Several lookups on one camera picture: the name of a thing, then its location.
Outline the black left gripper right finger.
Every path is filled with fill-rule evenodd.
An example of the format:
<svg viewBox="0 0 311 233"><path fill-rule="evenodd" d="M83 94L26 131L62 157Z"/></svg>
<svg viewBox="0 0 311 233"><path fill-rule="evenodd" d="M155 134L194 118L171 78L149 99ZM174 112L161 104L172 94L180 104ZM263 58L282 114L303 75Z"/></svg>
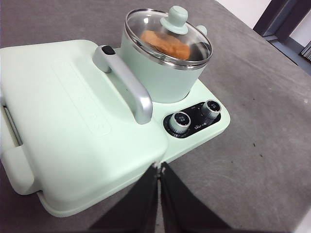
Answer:
<svg viewBox="0 0 311 233"><path fill-rule="evenodd" d="M166 162L161 165L160 184L165 232L208 233L231 229L191 193Z"/></svg>

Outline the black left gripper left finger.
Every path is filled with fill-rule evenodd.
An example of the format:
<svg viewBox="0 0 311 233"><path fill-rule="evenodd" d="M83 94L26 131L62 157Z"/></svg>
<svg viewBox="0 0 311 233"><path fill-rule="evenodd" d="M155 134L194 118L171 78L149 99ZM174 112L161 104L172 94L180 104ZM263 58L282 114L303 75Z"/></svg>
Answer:
<svg viewBox="0 0 311 233"><path fill-rule="evenodd" d="M129 192L89 230L93 233L153 233L158 202L157 167L150 165Z"/></svg>

